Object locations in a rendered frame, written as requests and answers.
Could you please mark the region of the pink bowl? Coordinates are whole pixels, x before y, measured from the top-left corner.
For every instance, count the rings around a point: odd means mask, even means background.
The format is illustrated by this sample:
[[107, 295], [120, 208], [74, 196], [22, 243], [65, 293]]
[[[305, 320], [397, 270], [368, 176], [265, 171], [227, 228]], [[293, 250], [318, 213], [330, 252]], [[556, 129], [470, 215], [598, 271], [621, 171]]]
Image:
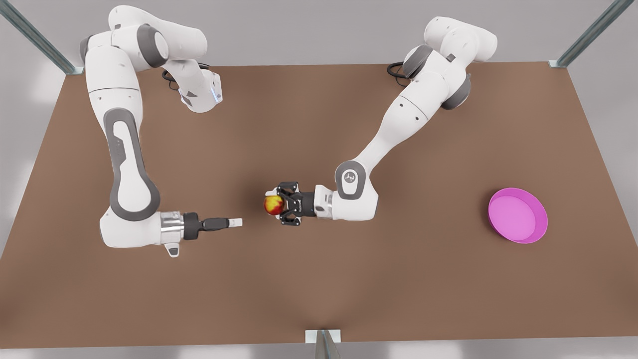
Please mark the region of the pink bowl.
[[508, 187], [497, 191], [488, 202], [488, 220], [497, 234], [515, 243], [540, 240], [548, 229], [544, 205], [533, 194]]

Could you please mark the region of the red yellow apple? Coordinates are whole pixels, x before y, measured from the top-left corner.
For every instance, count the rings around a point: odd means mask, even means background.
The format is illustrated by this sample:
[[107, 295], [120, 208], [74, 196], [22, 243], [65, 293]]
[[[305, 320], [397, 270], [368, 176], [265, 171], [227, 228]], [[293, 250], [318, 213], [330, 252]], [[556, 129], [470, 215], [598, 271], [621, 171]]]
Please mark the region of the red yellow apple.
[[264, 209], [271, 216], [277, 216], [286, 209], [285, 201], [279, 195], [267, 195], [264, 198]]

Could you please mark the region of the silver frame post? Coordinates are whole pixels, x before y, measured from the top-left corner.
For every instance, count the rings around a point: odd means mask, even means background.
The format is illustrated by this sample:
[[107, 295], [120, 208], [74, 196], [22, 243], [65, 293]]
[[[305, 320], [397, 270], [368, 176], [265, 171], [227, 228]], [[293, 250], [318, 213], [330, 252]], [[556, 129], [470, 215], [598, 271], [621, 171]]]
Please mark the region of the silver frame post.
[[305, 343], [315, 345], [315, 359], [341, 359], [336, 343], [341, 343], [341, 330], [306, 330]]
[[598, 18], [579, 36], [579, 38], [556, 60], [549, 60], [551, 68], [567, 68], [572, 64], [611, 23], [623, 14], [635, 0], [613, 0]]
[[74, 66], [9, 0], [0, 0], [0, 14], [65, 75], [84, 73], [83, 67]]

